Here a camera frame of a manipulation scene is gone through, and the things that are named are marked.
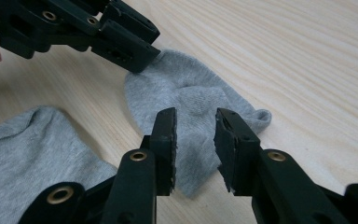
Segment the light wood grain surface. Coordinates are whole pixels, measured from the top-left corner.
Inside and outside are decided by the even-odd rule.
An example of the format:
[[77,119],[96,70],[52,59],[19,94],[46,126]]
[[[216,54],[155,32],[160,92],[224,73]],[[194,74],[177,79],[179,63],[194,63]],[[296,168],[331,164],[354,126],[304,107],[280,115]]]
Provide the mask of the light wood grain surface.
[[[272,112],[263,148],[291,154],[338,193],[358,182],[358,0],[125,1],[161,31],[154,44],[193,55],[256,108]],[[126,71],[53,47],[24,60],[2,49],[0,123],[37,105],[64,110],[115,166],[142,134],[124,97]],[[194,199],[158,198],[158,223],[255,223],[247,198],[216,173]]]

